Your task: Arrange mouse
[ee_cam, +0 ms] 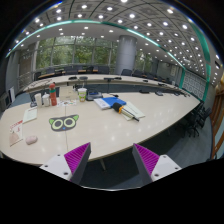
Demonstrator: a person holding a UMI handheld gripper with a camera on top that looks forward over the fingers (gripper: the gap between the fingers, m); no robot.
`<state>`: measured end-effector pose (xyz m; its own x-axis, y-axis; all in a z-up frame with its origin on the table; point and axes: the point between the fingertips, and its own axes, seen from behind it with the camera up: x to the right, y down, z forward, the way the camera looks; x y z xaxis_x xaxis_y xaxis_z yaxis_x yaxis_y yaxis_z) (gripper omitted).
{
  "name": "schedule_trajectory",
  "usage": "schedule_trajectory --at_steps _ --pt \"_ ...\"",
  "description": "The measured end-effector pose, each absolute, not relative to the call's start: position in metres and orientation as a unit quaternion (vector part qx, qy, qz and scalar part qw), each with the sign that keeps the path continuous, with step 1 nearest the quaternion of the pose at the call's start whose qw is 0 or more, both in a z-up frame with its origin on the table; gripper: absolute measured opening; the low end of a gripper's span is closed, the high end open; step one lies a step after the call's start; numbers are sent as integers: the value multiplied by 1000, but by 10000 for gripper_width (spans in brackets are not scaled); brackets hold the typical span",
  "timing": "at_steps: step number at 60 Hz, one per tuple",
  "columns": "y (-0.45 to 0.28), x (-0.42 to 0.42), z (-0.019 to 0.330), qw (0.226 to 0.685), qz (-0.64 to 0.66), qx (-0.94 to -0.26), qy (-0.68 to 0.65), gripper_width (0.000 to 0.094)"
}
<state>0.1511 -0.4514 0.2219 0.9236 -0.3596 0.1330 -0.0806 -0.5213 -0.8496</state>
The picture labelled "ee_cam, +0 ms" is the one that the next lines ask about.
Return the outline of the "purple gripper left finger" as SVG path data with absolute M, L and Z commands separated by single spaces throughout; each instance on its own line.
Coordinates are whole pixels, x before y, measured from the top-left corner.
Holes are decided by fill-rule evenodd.
M 90 154 L 91 144 L 86 143 L 66 154 L 55 155 L 43 164 L 41 169 L 72 183 L 79 184 Z

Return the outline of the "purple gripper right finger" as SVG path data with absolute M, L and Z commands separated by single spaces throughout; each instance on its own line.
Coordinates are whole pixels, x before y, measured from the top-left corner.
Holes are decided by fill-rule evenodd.
M 141 145 L 134 144 L 132 153 L 144 185 L 181 170 L 168 155 L 158 155 Z

